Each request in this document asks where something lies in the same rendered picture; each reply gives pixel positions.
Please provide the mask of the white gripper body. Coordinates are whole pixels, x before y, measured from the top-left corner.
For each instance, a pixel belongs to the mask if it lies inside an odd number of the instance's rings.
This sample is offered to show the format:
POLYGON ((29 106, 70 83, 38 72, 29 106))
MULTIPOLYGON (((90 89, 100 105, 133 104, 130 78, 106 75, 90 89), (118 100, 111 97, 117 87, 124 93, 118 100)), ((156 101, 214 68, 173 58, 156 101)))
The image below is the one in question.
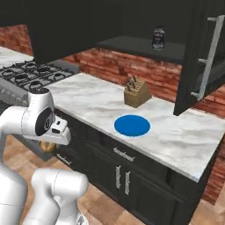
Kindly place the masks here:
POLYGON ((51 129, 43 134, 40 139, 45 142, 54 142, 56 144, 68 145, 71 136, 68 128, 60 132, 58 132, 56 129, 51 129))

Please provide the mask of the blue round plate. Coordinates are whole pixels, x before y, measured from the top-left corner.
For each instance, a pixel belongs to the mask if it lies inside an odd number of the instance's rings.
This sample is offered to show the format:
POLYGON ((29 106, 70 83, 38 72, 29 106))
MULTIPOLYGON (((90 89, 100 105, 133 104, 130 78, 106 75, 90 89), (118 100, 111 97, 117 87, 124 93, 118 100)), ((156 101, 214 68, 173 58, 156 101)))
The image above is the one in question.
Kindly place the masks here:
POLYGON ((146 134, 150 130, 151 125, 142 116, 127 114, 115 120, 114 128, 120 134, 136 137, 146 134))

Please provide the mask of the dark condiment bottle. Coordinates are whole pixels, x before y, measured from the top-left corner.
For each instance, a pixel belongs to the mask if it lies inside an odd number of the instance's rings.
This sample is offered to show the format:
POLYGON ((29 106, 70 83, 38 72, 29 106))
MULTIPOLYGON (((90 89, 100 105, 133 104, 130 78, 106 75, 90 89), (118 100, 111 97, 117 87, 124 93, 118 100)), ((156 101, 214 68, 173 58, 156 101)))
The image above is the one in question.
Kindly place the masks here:
POLYGON ((162 25, 158 25, 153 32, 152 47, 155 50, 162 50, 165 46, 165 32, 162 25))

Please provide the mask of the black drawer front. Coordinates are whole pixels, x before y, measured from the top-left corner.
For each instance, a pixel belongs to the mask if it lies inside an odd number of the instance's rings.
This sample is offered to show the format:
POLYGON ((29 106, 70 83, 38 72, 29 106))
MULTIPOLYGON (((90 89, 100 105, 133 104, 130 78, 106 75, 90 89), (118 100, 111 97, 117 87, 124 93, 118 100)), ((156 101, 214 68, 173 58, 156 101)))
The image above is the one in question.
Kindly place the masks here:
POLYGON ((142 152, 128 147, 126 144, 118 142, 112 137, 103 134, 91 127, 87 129, 87 139, 89 144, 91 144, 92 146, 95 146, 97 149, 104 151, 111 156, 115 156, 124 160, 126 163, 129 163, 137 170, 146 173, 148 176, 160 180, 165 180, 167 168, 156 160, 143 155, 142 152), (126 152, 129 156, 135 156, 135 160, 133 162, 130 162, 124 157, 117 155, 113 152, 113 148, 117 148, 122 152, 126 152))
POLYGON ((56 153, 65 157, 67 161, 72 162, 71 165, 68 165, 72 170, 87 174, 87 165, 84 161, 82 144, 76 139, 76 130, 73 121, 70 117, 67 117, 66 121, 68 122, 71 140, 68 145, 60 145, 57 148, 56 153))

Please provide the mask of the black lower cupboard door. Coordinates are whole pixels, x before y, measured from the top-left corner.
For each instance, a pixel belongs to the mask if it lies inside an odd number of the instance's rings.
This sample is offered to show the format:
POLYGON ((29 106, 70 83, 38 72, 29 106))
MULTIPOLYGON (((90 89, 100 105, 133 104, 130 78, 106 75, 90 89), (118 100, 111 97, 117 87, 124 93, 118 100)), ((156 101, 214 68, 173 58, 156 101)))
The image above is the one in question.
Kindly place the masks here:
POLYGON ((129 188, 129 195, 125 194, 129 212, 148 225, 171 225, 177 197, 134 171, 130 171, 129 188))
POLYGON ((116 166, 117 163, 111 156, 102 153, 90 144, 86 148, 91 152, 92 174, 96 186, 111 197, 116 202, 120 203, 120 189, 116 187, 116 166))

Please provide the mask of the black cupboard door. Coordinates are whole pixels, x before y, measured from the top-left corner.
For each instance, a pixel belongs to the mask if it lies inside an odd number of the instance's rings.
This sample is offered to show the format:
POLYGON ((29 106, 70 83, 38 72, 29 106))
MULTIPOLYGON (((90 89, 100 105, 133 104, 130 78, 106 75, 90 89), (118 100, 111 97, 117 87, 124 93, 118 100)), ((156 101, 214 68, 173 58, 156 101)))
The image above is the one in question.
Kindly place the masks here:
POLYGON ((125 194, 129 212, 148 225, 171 225, 177 197, 134 171, 130 171, 129 188, 129 195, 125 194))
POLYGON ((96 186, 111 197, 116 202, 120 203, 120 189, 116 187, 116 166, 117 163, 111 156, 102 153, 90 144, 86 148, 91 152, 92 174, 96 186))
MULTIPOLYGON (((206 59, 214 34, 215 22, 208 18, 225 15, 225 0, 192 0, 188 11, 188 26, 183 68, 179 77, 178 91, 173 114, 178 116, 199 103, 192 92, 198 93, 206 59)), ((203 99, 225 84, 225 19, 221 29, 214 61, 203 99)))

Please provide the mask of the black gas hob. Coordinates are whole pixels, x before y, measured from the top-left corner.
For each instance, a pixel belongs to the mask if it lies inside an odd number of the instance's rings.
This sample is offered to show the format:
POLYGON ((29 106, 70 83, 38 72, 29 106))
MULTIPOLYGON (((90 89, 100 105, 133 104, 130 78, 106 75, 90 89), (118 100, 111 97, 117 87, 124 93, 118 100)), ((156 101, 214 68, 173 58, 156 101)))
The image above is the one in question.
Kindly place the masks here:
POLYGON ((14 63, 0 69, 0 78, 24 91, 38 89, 61 81, 79 72, 73 63, 57 60, 46 64, 36 64, 34 60, 14 63))

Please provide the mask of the wooden knife block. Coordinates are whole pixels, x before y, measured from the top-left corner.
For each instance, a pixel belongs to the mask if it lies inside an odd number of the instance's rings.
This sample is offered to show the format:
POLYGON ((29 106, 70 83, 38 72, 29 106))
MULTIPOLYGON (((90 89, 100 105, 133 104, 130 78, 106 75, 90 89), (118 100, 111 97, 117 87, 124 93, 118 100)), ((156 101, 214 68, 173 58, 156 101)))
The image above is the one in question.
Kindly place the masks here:
POLYGON ((124 90, 124 103, 126 105, 137 108, 151 98, 152 95, 150 94, 149 87, 144 80, 136 76, 132 76, 127 80, 124 90))

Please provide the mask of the black upper cupboard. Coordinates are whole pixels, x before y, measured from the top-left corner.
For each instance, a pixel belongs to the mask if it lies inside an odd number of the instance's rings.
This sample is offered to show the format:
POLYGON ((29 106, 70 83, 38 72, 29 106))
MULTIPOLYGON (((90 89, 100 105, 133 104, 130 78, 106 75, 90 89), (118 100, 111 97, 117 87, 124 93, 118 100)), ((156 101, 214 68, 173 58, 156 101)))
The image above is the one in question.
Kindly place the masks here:
POLYGON ((98 47, 118 36, 186 43, 192 0, 0 0, 0 27, 26 25, 37 63, 98 47))

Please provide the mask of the black upper cupboard door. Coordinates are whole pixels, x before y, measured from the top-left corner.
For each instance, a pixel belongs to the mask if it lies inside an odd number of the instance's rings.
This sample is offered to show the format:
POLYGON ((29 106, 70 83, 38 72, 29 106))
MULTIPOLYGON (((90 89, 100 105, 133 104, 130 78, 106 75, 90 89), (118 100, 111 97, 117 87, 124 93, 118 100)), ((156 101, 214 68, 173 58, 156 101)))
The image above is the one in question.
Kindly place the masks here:
MULTIPOLYGON (((188 26, 183 68, 179 77, 178 91, 173 114, 178 116, 199 103, 192 92, 198 93, 206 59, 214 34, 215 22, 208 18, 225 15, 225 0, 192 0, 188 11, 188 26)), ((225 19, 221 29, 214 61, 203 99, 225 84, 225 19)))

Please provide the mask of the black wall shelf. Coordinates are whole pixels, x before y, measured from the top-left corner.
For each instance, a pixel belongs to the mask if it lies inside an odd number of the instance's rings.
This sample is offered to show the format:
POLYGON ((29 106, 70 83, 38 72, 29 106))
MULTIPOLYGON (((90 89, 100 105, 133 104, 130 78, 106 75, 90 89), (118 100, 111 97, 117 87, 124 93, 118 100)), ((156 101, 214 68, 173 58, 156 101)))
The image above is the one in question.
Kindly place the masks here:
POLYGON ((185 55, 183 44, 166 42, 163 50, 155 50, 151 45, 151 40, 128 36, 100 41, 98 47, 176 64, 182 64, 185 55))

